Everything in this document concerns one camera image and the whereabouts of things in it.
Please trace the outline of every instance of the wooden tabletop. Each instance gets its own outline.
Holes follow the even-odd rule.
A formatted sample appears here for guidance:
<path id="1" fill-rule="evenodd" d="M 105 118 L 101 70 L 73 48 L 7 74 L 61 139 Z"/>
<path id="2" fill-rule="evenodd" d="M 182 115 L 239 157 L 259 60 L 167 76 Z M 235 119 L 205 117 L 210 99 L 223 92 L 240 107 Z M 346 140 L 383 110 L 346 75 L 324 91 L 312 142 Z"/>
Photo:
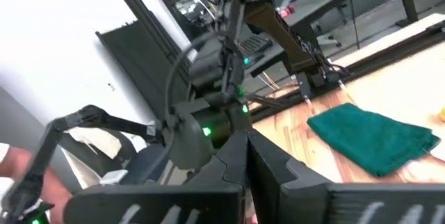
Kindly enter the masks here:
<path id="1" fill-rule="evenodd" d="M 336 61 L 349 65 L 400 42 L 437 22 L 445 15 L 434 14 L 388 35 Z M 308 118 L 340 104 L 351 102 L 401 122 L 431 128 L 445 138 L 445 123 L 437 114 L 445 106 L 445 43 L 419 52 L 361 79 L 300 104 L 254 127 L 296 159 L 334 182 L 445 182 L 445 161 L 430 154 L 413 161 L 397 173 L 375 178 L 324 143 L 306 124 Z"/>

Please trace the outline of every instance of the human arm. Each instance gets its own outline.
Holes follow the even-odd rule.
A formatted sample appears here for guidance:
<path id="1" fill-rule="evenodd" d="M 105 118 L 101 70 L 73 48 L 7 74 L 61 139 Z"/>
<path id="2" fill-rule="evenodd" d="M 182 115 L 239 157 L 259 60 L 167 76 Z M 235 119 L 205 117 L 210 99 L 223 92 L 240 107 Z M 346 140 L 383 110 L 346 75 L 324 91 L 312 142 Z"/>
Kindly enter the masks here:
<path id="1" fill-rule="evenodd" d="M 0 177 L 19 179 L 25 173 L 31 153 L 17 147 L 8 147 L 0 143 Z M 63 223 L 63 209 L 67 201 L 71 198 L 71 193 L 63 186 L 58 176 L 52 168 L 48 168 L 44 174 L 42 200 L 55 204 L 51 210 L 51 224 Z"/>

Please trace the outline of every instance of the yellow object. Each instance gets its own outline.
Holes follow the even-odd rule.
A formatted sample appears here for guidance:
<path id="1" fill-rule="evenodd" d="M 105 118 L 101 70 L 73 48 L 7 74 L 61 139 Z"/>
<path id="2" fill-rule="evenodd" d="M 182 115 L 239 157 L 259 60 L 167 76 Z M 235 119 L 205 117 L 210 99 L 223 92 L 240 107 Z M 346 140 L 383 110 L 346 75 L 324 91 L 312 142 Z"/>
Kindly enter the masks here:
<path id="1" fill-rule="evenodd" d="M 439 113 L 439 119 L 443 122 L 445 122 L 445 107 L 440 111 Z"/>

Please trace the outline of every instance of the white wall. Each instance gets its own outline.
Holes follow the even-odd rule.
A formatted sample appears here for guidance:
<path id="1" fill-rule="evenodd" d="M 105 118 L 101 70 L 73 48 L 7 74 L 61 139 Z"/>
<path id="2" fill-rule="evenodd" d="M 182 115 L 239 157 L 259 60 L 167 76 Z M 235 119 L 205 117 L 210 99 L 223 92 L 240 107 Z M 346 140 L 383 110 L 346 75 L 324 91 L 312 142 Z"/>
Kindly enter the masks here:
<path id="1" fill-rule="evenodd" d="M 143 0 L 180 47 L 160 0 Z M 152 112 L 99 43 L 136 18 L 123 0 L 0 0 L 0 85 L 41 123 L 95 104 L 139 122 Z"/>

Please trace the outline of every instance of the folded towel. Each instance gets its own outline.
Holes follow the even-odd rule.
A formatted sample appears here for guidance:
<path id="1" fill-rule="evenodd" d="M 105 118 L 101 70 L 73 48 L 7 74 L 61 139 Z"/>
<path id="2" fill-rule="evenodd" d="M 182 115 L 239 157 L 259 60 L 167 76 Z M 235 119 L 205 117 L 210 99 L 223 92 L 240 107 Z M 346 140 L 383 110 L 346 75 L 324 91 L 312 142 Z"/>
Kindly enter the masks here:
<path id="1" fill-rule="evenodd" d="M 322 140 L 368 173 L 383 177 L 440 142 L 431 129 L 392 120 L 347 103 L 307 120 Z"/>

